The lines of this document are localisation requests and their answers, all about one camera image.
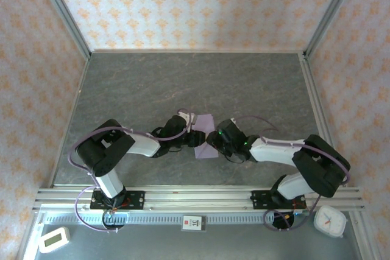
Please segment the black mounting plate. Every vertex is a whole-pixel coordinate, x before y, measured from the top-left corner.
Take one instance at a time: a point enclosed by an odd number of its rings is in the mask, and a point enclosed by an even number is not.
[[[94,190],[92,193],[90,209],[111,209],[104,203],[104,195],[101,190]],[[123,202],[129,202],[126,206],[122,206],[121,210],[131,210],[144,208],[145,192],[144,191],[126,191]]]
[[[306,209],[305,197],[297,196],[292,200],[286,200],[281,204],[275,203],[271,198],[270,190],[253,190],[250,199],[253,203],[253,209]]]

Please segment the wall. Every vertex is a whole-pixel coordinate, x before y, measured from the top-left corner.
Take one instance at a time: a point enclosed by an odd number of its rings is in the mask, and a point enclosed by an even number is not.
[[[85,61],[49,0],[1,0],[0,19],[0,259],[14,259]]]
[[[345,0],[310,63],[337,148],[390,255],[390,0]]]
[[[65,0],[96,49],[302,51],[331,0]]]

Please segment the gray tabletop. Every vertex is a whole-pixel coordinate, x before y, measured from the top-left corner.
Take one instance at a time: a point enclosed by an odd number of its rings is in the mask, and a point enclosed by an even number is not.
[[[270,138],[300,139],[317,133],[297,54],[136,53],[93,54],[58,162],[54,184],[90,184],[72,167],[72,143],[107,119],[150,132],[179,108],[224,119],[260,115],[279,128]],[[253,119],[238,126],[247,135],[267,125]],[[195,159],[185,147],[152,159],[126,155],[117,165],[125,186],[146,184],[255,184],[269,187],[295,168],[277,163],[233,164],[225,158]]]

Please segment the floral wallpaper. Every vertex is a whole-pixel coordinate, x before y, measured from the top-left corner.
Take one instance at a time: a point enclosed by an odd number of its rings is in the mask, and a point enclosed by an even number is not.
[[[0,20],[0,259],[14,259],[85,60],[50,0],[1,0]]]
[[[91,50],[302,51],[331,0],[65,0]]]
[[[390,0],[345,0],[310,59],[337,148],[390,255]]]

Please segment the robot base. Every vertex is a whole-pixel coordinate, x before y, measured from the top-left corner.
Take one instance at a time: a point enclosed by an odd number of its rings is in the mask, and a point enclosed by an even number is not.
[[[145,192],[144,191],[125,191],[124,199],[119,204],[118,209],[130,210],[144,208]],[[91,199],[90,209],[112,209],[112,206],[108,205],[108,198],[102,193],[101,190],[94,190]]]
[[[253,203],[253,209],[306,209],[305,196],[297,196],[293,200],[278,200],[275,202],[272,190],[253,190],[250,199]]]

